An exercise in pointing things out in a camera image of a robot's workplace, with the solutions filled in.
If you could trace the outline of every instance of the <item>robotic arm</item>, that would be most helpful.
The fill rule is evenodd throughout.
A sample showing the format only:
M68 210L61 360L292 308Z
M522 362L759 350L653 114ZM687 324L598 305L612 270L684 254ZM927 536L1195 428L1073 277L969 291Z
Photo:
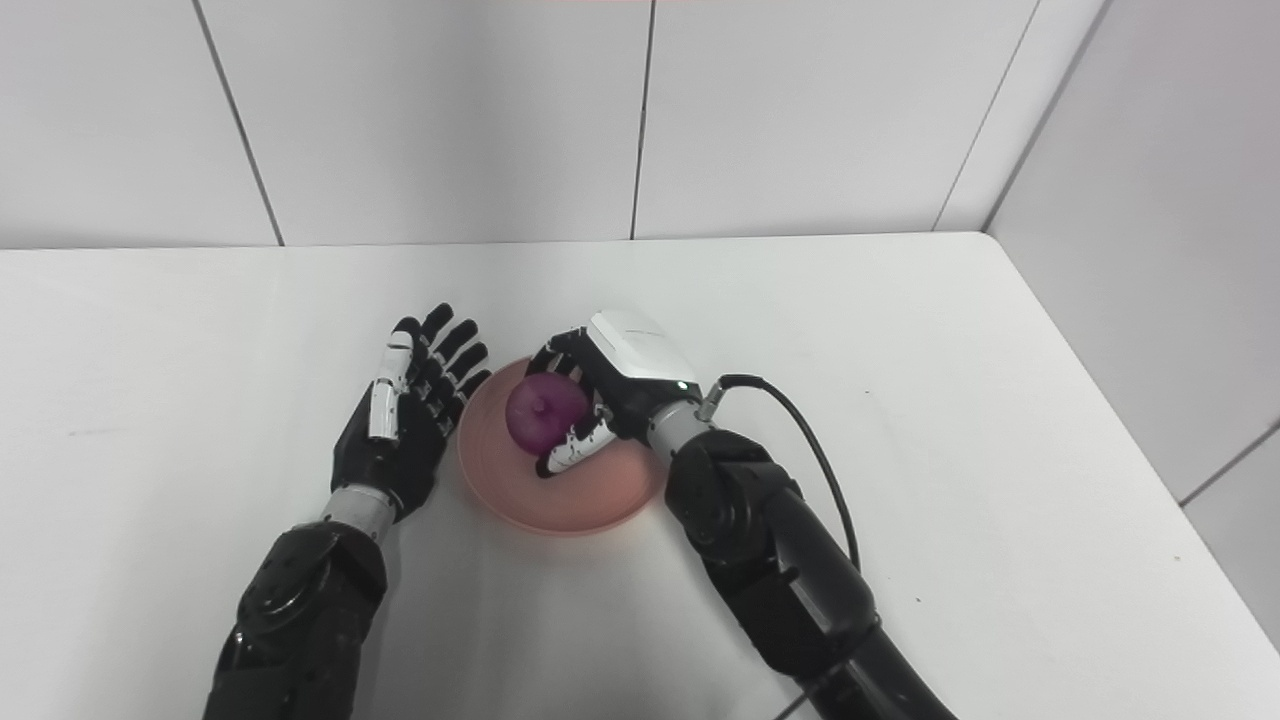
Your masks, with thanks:
M764 661L803 688L787 712L810 700L831 720L954 720L884 634L856 546L846 557L764 447L710 421L724 378L703 398L662 329L620 311L553 337L529 373L577 369L599 401L538 460L539 473L563 471L614 438L650 447L668 466L667 506L712 584Z
M320 520L280 536L241 597L205 720L346 720L360 651L387 593L379 544L426 501L462 407L488 370L471 320L440 305L396 325L378 378L334 446Z

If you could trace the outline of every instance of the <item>black arm segment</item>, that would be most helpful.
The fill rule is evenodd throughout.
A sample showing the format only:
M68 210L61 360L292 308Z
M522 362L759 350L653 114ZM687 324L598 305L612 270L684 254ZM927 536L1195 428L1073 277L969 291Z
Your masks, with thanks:
M955 720L881 628L870 588L755 442L699 434L676 454L667 506L771 667L827 720Z
M376 542L342 523L280 536L241 597L205 720L347 720L387 593Z

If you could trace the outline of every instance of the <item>robot finger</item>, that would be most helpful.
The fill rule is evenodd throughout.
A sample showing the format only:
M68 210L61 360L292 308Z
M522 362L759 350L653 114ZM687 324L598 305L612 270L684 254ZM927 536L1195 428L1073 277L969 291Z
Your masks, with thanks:
M462 410L466 407L467 401L475 395L476 389L489 379L489 370L480 370L479 373L471 375L467 382L440 405L440 413L436 416L436 425L439 425L440 432L448 436L453 432L453 428L458 425L458 420L462 419Z
M598 405L594 414L586 415L570 429L564 442L538 459L534 470L539 478L552 478L604 450L614 439L617 434L609 428L608 411Z
M489 348L485 347L483 342L477 342L471 347L467 347L453 360L453 363L444 370L444 373L438 373L435 380L430 384L424 384L419 388L420 397L428 402L444 404L453 393L457 387L462 384L462 380L489 356Z
M559 361L552 368L552 372L559 373L562 375L570 375L577 369L577 363L570 355L561 355Z
M547 345L541 346L529 360L529 366L525 369L525 374L535 375L538 373L545 373L558 368L562 356L568 355L568 338L581 332L582 331L580 328L552 337L547 341Z
M433 354L440 365L444 365L453 357L453 354L458 351L463 345L471 341L476 334L480 333L480 328L476 327L476 322L467 319L458 323L458 327L449 331L449 334L444 336L440 345L435 347Z
M447 325L452 319L453 319L453 306L451 306L448 302L442 302L436 305L435 310L428 313L426 318L422 319L422 329L420 333L422 342L425 342L426 345L431 345L433 342L435 342L435 336L440 334L440 331L444 329L444 325Z
M471 374L471 370L474 370L476 365L484 363L488 356L489 348L485 347L483 342L477 342L460 352L457 359L454 359L453 363L449 364L449 368L444 370L444 374L449 377L454 384L458 384L468 374Z
M595 383L591 382L591 378L586 377L586 373L579 375L577 387L582 389L582 395L586 396L588 402L595 402Z
M458 327L449 331L449 334L444 336L444 340L440 341L439 347L435 350L421 342L419 343L415 348L415 356L419 356L420 360L417 363L417 373L413 375L413 387L417 388L419 396L426 396L428 391L444 374L444 366L449 363L453 354L479 332L475 320L463 320Z

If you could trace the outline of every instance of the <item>red onion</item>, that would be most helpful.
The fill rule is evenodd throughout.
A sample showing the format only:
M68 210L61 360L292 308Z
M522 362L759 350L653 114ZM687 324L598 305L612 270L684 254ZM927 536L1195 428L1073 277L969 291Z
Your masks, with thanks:
M564 439L589 405L582 388L564 375L529 375L507 396L507 432L521 450L541 455Z

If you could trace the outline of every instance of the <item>fingertip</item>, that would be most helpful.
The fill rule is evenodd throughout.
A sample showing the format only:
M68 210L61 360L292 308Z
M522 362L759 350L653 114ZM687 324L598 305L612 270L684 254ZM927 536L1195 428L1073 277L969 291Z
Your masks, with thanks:
M422 319L422 334L426 337L426 341L428 342L434 341L435 336L439 334L439 332L444 329L444 325L447 325L452 319L453 319L452 305L449 305L448 302L442 302L436 305L435 310L428 313L426 318Z

